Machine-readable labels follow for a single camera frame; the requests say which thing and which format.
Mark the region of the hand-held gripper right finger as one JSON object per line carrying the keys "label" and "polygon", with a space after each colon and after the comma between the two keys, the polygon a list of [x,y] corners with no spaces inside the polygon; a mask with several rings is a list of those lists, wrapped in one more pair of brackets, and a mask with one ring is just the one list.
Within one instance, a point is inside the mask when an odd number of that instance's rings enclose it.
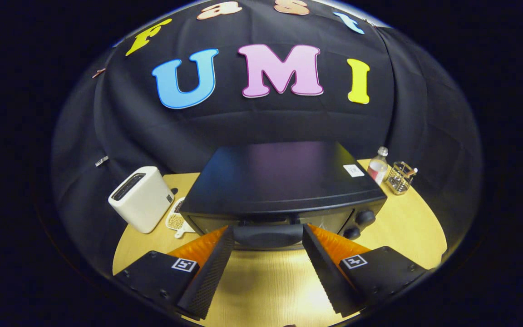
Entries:
{"label": "hand-held gripper right finger", "polygon": [[302,244],[332,308],[343,317],[380,308],[430,274],[390,246],[370,250],[314,225],[303,226]]}

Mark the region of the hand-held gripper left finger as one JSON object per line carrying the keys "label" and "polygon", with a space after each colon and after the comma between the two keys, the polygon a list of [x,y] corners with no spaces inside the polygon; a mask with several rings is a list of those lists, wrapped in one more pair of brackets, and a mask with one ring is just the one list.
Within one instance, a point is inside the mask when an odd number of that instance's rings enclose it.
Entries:
{"label": "hand-held gripper left finger", "polygon": [[148,251],[116,279],[152,306],[205,319],[234,243],[234,228],[224,226],[166,254]]}

